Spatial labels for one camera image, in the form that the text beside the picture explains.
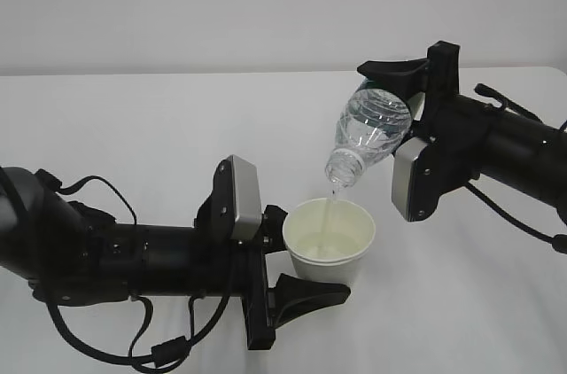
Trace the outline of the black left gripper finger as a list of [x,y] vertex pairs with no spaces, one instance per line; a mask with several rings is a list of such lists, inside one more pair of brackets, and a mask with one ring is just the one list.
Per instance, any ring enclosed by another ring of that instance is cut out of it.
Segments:
[[351,288],[281,274],[268,289],[268,312],[275,329],[312,312],[344,304]]
[[261,235],[265,253],[279,253],[286,250],[284,243],[284,221],[288,212],[279,206],[267,205],[261,224]]

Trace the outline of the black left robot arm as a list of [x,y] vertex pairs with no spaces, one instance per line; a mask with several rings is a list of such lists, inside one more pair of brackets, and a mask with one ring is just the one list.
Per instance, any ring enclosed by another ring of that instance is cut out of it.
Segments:
[[190,227],[124,224],[72,200],[46,171],[9,167],[4,175],[27,210],[1,198],[1,264],[24,278],[37,300],[48,278],[61,306],[84,307],[138,296],[222,296],[241,300],[248,346],[267,349],[280,326],[346,302],[343,280],[281,275],[270,284],[266,257],[282,252],[286,213],[263,206],[255,166],[235,155],[215,169],[213,188]]

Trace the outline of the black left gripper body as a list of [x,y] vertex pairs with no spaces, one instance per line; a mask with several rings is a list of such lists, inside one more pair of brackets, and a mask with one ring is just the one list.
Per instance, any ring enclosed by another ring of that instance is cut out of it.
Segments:
[[274,339],[276,329],[268,312],[268,276],[261,225],[250,241],[231,238],[234,229],[234,194],[232,166],[222,160],[215,169],[213,189],[198,210],[194,226],[213,246],[215,254],[222,250],[232,255],[232,293],[241,297],[248,339]]

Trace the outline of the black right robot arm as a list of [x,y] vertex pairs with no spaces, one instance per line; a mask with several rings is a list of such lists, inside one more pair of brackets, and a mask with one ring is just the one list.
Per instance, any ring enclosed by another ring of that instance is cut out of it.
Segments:
[[359,74],[407,102],[423,96],[423,111],[394,153],[392,203],[408,222],[436,210],[440,198],[481,175],[566,208],[566,133],[482,83],[459,91],[458,45],[439,41],[425,58],[366,61]]

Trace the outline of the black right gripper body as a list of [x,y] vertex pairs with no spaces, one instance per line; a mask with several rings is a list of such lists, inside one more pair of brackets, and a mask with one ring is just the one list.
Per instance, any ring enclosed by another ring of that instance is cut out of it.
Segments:
[[423,147],[412,163],[410,210],[434,210],[441,196],[479,177],[476,150],[483,129],[459,92],[459,52],[458,45],[444,41],[427,51],[423,114],[415,129]]

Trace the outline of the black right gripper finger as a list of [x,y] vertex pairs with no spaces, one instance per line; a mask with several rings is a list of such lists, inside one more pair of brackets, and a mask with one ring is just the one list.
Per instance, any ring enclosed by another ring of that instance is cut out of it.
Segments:
[[366,61],[356,71],[374,89],[389,92],[408,102],[414,95],[424,92],[429,73],[427,58],[405,61]]

